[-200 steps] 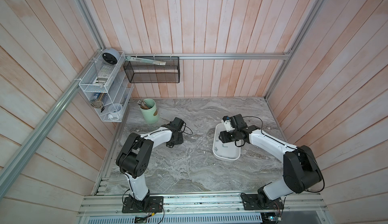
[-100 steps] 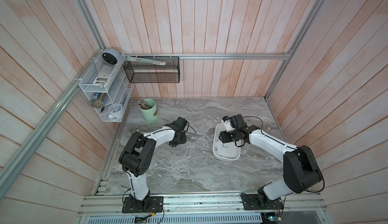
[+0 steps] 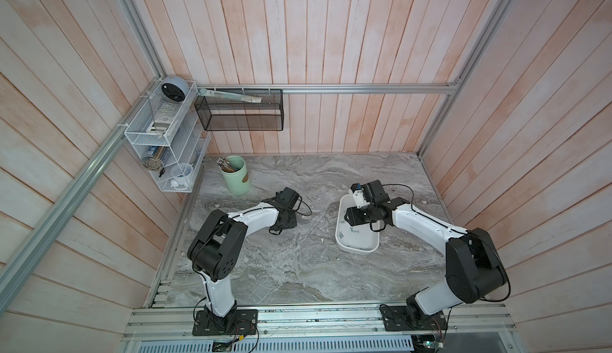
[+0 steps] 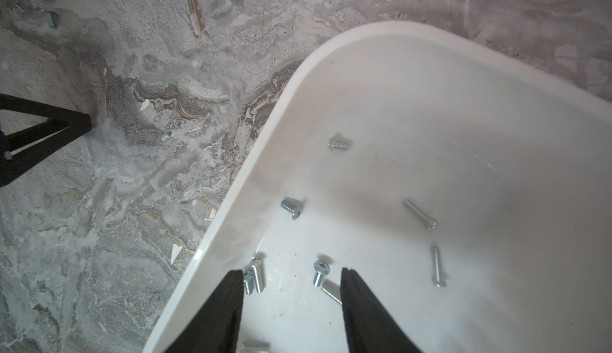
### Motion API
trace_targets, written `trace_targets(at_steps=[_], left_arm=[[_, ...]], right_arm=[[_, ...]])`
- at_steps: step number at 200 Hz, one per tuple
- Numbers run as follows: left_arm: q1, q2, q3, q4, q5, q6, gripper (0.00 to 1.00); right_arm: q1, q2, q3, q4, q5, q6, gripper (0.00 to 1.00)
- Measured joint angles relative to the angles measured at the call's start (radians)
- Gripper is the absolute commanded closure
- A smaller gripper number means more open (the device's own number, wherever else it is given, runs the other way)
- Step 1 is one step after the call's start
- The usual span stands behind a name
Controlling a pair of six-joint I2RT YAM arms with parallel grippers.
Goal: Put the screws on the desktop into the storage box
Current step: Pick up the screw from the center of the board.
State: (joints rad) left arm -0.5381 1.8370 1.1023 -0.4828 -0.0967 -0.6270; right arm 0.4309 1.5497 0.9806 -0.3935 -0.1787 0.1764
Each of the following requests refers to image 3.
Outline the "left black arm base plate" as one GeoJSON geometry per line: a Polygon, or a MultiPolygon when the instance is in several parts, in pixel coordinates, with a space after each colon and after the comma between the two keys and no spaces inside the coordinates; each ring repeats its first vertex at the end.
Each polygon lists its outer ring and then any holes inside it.
{"type": "Polygon", "coordinates": [[[258,311],[254,309],[230,310],[221,317],[204,308],[196,313],[192,335],[255,335],[257,323],[258,311]]]}

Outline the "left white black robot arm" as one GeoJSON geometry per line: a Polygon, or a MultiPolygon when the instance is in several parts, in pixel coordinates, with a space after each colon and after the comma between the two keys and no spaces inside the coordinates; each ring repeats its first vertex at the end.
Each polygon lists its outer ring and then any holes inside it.
{"type": "Polygon", "coordinates": [[[202,279],[206,308],[225,318],[235,308],[230,274],[237,264],[246,238],[260,230],[279,235],[297,226],[302,197],[286,187],[252,208],[226,213],[212,211],[187,251],[192,270],[202,279]]]}

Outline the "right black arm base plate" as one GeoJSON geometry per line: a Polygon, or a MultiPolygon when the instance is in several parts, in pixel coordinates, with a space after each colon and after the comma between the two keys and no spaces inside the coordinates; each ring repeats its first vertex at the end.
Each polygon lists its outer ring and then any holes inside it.
{"type": "Polygon", "coordinates": [[[379,311],[387,332],[444,332],[447,327],[446,318],[442,312],[428,316],[412,305],[379,305],[379,311]]]}

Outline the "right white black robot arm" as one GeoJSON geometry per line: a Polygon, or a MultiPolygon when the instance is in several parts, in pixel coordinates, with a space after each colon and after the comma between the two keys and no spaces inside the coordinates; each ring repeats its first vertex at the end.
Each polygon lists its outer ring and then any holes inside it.
{"type": "Polygon", "coordinates": [[[406,317],[421,324],[441,311],[485,299],[509,284],[508,274],[486,230],[467,230],[434,217],[412,199],[391,198],[375,180],[350,187],[354,206],[341,214],[351,227],[382,222],[433,246],[446,259],[445,278],[406,300],[406,317]]]}

